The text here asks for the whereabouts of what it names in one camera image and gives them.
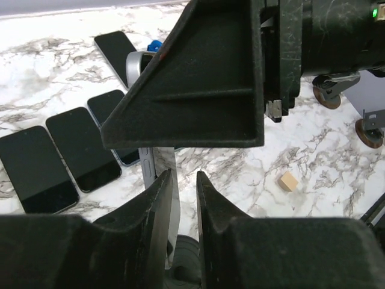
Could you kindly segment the blue plastic cap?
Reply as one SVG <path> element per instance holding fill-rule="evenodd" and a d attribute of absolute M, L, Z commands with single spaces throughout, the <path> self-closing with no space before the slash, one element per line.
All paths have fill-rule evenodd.
<path fill-rule="evenodd" d="M 148 52 L 157 52 L 162 46 L 162 42 L 159 40 L 152 40 L 152 42 L 147 46 Z"/>

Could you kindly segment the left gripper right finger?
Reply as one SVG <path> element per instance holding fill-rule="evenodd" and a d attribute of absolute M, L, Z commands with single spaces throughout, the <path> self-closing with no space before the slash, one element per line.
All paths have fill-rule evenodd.
<path fill-rule="evenodd" d="M 383 288 L 384 253 L 347 218 L 253 218 L 197 173 L 203 288 Z"/>

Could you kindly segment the aluminium extrusion rail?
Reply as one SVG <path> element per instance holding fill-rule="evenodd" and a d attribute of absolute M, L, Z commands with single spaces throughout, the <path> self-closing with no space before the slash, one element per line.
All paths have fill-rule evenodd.
<path fill-rule="evenodd" d="M 360 220 L 384 243 L 384 194 L 361 216 Z"/>

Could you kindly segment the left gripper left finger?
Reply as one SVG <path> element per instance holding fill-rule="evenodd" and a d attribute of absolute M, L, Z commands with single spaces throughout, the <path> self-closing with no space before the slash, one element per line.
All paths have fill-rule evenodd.
<path fill-rule="evenodd" d="M 1 217 L 2 288 L 162 288 L 173 178 L 89 222 L 74 214 Z"/>

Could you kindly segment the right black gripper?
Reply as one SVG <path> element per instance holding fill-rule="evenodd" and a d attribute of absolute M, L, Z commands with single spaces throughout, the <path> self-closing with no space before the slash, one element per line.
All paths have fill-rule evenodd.
<path fill-rule="evenodd" d="M 258 116 L 281 121 L 300 79 L 370 71 L 384 76 L 383 1 L 259 1 Z"/>

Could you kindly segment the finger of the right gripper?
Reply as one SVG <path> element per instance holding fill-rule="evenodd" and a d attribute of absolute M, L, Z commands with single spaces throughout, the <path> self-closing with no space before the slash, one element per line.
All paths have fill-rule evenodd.
<path fill-rule="evenodd" d="M 251 148 L 258 116 L 259 1 L 191 1 L 102 126 L 110 149 Z"/>

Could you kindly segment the light wooden cube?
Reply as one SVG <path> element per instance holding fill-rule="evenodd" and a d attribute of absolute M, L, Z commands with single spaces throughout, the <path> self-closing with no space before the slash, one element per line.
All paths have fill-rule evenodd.
<path fill-rule="evenodd" d="M 297 188 L 298 181 L 291 174 L 291 172 L 286 171 L 277 181 L 278 185 L 284 190 L 292 192 Z"/>

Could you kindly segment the round stand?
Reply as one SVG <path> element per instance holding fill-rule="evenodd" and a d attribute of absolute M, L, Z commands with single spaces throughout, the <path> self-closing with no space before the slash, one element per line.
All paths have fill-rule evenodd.
<path fill-rule="evenodd" d="M 341 105 L 340 94 L 359 81 L 359 72 L 318 75 L 312 81 L 313 93 L 321 105 L 335 110 Z"/>
<path fill-rule="evenodd" d="M 178 235 L 171 269 L 165 270 L 163 288 L 201 288 L 199 243 Z"/>
<path fill-rule="evenodd" d="M 359 139 L 368 147 L 378 149 L 384 141 L 384 109 L 366 112 L 355 123 L 355 130 Z"/>

